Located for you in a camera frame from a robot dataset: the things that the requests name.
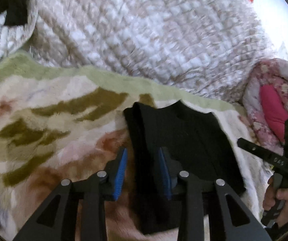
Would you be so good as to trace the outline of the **black pants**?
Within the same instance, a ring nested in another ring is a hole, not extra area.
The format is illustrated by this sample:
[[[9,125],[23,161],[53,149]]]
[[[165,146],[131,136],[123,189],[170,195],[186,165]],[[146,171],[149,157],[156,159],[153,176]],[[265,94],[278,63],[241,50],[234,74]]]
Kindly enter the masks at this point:
[[[223,179],[238,195],[246,191],[229,140],[212,113],[195,111],[181,101],[159,109],[135,102],[124,117],[134,156],[131,208],[144,235],[179,226],[181,204],[163,194],[160,147],[201,180]]]

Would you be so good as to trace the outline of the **pink floral comforter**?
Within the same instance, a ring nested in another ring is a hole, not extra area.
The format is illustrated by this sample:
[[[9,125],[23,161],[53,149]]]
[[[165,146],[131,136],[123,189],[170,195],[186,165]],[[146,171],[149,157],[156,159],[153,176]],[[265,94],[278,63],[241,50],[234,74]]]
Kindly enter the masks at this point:
[[[248,78],[242,104],[260,145],[282,155],[288,119],[288,61],[258,62]]]

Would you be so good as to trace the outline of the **floral fleece blanket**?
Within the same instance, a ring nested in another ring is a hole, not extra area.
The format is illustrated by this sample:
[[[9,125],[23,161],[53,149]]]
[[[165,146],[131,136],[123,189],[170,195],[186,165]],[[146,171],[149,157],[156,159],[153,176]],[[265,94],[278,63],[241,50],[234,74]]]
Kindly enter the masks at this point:
[[[84,180],[130,145],[124,109],[177,101],[214,113],[245,181],[242,200],[260,218],[268,176],[237,147],[240,137],[255,141],[241,106],[91,66],[44,67],[18,52],[0,63],[0,240],[12,240],[62,179]]]

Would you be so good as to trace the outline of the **white quilted bedspread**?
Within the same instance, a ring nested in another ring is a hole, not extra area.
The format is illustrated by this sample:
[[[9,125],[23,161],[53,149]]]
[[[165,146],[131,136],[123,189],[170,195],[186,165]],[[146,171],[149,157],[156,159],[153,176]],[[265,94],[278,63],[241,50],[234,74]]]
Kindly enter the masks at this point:
[[[51,67],[92,65],[238,101],[272,54],[249,0],[28,0],[28,22],[5,25],[0,60],[20,48]]]

